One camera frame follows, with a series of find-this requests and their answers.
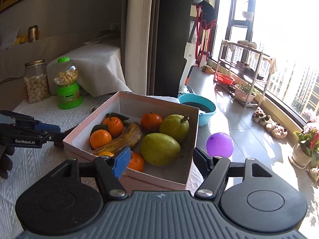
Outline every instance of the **black cloth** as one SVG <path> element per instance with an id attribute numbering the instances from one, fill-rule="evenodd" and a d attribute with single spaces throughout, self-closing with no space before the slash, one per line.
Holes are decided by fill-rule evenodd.
<path id="1" fill-rule="evenodd" d="M 215 9 L 208 2 L 202 1 L 198 4 L 202 12 L 199 15 L 198 21 L 202 23 L 203 29 L 207 30 L 211 28 L 211 23 L 216 23 L 217 17 Z"/>

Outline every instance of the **banana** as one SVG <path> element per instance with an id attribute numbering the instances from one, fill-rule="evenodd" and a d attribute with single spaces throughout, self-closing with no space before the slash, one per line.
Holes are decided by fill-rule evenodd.
<path id="1" fill-rule="evenodd" d="M 101 152 L 111 152 L 116 153 L 118 150 L 121 150 L 123 147 L 132 148 L 135 146 L 138 141 L 141 139 L 143 131 L 141 126 L 136 123 L 130 123 L 127 129 L 121 134 L 117 139 L 114 139 L 112 142 L 102 146 L 92 152 L 94 155 L 98 155 Z"/>

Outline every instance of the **gold jar lid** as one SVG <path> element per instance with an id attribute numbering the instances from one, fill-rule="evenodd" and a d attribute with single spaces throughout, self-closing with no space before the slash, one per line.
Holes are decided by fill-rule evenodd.
<path id="1" fill-rule="evenodd" d="M 31 62 L 31 63 L 24 64 L 24 66 L 25 66 L 26 68 L 28 68 L 28 67 L 33 67 L 33 66 L 41 65 L 41 64 L 44 64 L 44 63 L 45 63 L 45 59 L 42 59 L 42 60 L 33 61 L 33 62 Z"/>

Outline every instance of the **gold canister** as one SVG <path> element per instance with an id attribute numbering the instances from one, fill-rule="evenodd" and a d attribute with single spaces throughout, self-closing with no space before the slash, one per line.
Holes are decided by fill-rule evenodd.
<path id="1" fill-rule="evenodd" d="M 31 26 L 28 29 L 29 42 L 33 42 L 39 39 L 38 25 Z"/>

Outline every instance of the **pear stem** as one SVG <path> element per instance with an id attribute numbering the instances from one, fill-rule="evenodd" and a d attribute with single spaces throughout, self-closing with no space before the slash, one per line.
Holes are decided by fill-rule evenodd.
<path id="1" fill-rule="evenodd" d="M 181 119 L 181 123 L 184 123 L 189 120 L 189 115 L 186 115 L 183 119 Z"/>

